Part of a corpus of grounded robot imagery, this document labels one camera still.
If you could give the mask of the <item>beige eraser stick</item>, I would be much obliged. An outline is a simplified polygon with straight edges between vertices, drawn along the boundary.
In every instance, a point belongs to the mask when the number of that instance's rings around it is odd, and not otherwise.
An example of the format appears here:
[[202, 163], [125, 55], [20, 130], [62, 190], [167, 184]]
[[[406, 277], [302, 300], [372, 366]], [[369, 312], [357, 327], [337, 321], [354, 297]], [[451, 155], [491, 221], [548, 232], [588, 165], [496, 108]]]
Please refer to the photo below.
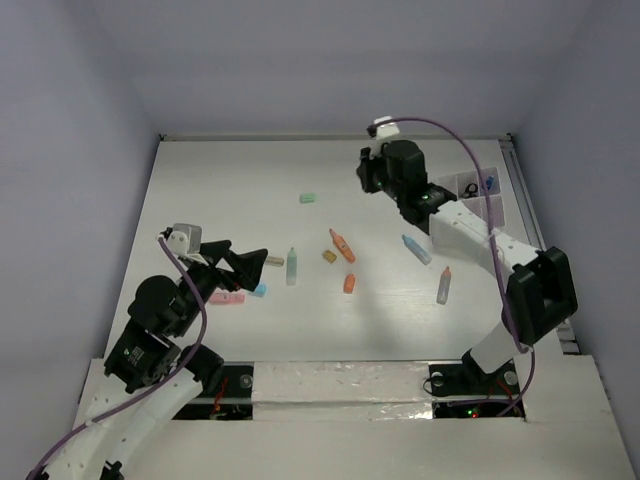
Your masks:
[[285, 263], [285, 259], [281, 257], [268, 256], [265, 260], [265, 263], [270, 266], [283, 266]]

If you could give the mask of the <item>orange utility knife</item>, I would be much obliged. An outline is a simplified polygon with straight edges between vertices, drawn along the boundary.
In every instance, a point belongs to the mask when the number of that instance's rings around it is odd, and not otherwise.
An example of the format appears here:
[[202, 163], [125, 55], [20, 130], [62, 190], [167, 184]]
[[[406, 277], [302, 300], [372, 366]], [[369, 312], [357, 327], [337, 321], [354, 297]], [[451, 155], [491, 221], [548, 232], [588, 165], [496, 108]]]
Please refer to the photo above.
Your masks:
[[329, 230], [329, 234], [339, 253], [348, 263], [353, 264], [356, 261], [356, 257], [346, 240], [333, 229]]

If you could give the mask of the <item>black scissors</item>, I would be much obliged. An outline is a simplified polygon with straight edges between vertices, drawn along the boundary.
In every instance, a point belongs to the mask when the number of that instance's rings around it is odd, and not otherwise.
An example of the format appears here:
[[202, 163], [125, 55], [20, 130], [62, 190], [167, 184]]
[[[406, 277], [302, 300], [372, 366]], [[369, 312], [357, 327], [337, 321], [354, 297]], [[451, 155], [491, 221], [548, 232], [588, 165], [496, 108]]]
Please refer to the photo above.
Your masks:
[[478, 195], [478, 185], [475, 182], [469, 183], [463, 190], [463, 198], [474, 198]]

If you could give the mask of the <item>yellow pencil sharpener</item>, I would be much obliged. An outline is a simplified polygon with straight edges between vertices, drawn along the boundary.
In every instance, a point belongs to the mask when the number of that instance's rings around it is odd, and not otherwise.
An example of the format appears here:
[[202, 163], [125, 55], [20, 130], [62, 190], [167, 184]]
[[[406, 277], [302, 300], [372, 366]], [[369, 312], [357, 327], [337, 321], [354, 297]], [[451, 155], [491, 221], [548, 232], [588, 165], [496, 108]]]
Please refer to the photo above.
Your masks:
[[336, 261], [336, 255], [329, 250], [325, 250], [322, 257], [329, 263], [334, 263]]

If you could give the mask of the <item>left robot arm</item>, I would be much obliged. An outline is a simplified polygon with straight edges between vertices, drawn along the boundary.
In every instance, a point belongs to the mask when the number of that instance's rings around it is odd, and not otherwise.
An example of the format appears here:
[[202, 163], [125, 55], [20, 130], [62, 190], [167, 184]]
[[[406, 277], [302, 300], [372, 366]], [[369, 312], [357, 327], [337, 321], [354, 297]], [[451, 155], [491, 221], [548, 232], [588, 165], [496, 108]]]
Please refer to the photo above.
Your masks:
[[203, 343], [206, 303], [218, 290], [255, 290], [268, 252], [237, 254], [230, 241], [202, 243], [199, 235], [180, 224], [158, 235], [180, 279], [156, 275], [139, 285], [86, 420], [50, 448], [29, 478], [124, 479], [184, 406], [219, 388], [224, 360]]

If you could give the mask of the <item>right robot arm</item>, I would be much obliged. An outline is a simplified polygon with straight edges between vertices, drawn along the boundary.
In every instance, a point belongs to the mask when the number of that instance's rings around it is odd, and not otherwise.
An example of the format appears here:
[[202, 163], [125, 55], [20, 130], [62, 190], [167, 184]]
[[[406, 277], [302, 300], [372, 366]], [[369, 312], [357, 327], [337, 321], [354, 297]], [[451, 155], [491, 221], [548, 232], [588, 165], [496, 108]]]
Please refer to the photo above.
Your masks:
[[528, 351], [578, 308], [568, 256], [515, 240], [471, 211], [454, 193], [428, 179], [422, 150], [409, 140], [360, 152], [356, 174], [364, 192], [383, 192], [401, 217], [433, 244], [469, 256], [489, 272], [503, 296], [500, 322], [462, 357], [460, 379], [482, 392], [497, 370]]

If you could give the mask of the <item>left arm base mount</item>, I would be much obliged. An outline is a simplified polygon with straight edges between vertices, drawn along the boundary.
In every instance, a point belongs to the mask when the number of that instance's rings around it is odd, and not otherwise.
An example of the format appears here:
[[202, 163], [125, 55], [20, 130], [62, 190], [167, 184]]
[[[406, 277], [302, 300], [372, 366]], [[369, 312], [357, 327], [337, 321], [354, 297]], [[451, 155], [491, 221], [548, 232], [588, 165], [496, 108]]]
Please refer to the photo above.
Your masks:
[[215, 352], [196, 353], [187, 365], [203, 391], [183, 406], [174, 420], [244, 421], [253, 418], [253, 362], [227, 363]]

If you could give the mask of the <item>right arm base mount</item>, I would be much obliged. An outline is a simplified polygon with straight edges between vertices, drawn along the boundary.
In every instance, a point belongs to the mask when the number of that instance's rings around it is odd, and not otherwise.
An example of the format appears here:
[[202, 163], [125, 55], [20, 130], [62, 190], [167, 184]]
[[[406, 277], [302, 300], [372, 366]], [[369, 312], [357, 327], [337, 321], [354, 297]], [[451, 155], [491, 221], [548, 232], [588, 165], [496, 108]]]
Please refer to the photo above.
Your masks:
[[513, 360], [484, 373], [469, 355], [429, 364], [422, 388], [436, 419], [524, 418], [522, 389]]

